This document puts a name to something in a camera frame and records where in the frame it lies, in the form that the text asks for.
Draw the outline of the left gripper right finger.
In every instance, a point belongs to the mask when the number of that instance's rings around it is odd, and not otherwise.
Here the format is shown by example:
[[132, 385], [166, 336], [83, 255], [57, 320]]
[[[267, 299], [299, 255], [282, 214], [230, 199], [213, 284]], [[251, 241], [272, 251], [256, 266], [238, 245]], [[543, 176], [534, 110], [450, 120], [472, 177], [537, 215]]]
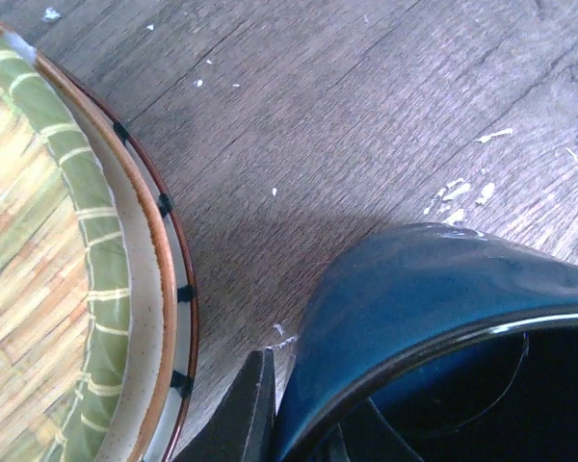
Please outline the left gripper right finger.
[[423, 461], [367, 398], [337, 424], [312, 454], [313, 461]]

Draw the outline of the dark blue mug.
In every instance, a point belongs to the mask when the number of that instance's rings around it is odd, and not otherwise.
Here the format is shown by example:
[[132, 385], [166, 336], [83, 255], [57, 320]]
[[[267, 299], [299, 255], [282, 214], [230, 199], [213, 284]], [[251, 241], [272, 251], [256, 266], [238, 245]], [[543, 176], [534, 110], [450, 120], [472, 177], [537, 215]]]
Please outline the dark blue mug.
[[423, 461], [578, 461], [578, 266], [467, 228], [375, 233], [303, 312], [270, 457], [369, 398]]

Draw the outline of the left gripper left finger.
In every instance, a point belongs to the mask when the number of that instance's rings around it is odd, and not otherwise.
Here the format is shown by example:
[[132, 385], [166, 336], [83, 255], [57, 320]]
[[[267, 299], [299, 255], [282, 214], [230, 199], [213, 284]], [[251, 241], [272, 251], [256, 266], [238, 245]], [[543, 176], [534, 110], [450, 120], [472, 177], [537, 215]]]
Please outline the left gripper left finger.
[[179, 452], [178, 462], [260, 462], [276, 415], [274, 353], [252, 351], [206, 426]]

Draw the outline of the yellow woven bamboo plate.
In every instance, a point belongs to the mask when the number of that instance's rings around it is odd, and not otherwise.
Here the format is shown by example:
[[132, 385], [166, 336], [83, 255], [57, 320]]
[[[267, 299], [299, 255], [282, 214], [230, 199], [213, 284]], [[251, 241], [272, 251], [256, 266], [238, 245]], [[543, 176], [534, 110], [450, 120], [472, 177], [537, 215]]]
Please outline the yellow woven bamboo plate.
[[130, 334], [123, 230], [83, 129], [0, 35], [0, 461], [92, 461]]

